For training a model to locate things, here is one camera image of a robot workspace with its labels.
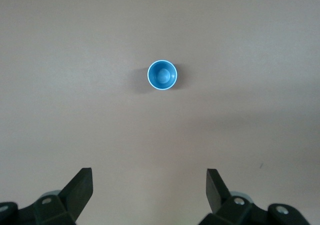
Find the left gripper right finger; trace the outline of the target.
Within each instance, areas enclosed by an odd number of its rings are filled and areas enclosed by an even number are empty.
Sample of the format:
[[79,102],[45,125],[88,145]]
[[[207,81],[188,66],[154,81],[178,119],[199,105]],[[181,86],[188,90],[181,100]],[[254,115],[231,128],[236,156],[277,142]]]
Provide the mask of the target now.
[[201,225],[308,225],[294,207],[273,203],[263,210],[239,193],[231,193],[217,169],[206,171],[206,197],[211,213]]

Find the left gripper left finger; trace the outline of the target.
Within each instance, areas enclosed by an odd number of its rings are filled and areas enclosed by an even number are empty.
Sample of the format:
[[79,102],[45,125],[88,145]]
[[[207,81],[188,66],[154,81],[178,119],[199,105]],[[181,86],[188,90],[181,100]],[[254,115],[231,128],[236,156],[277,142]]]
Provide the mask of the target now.
[[44,193],[22,209],[13,201],[0,203],[2,225],[75,225],[93,195],[93,173],[82,168],[62,189]]

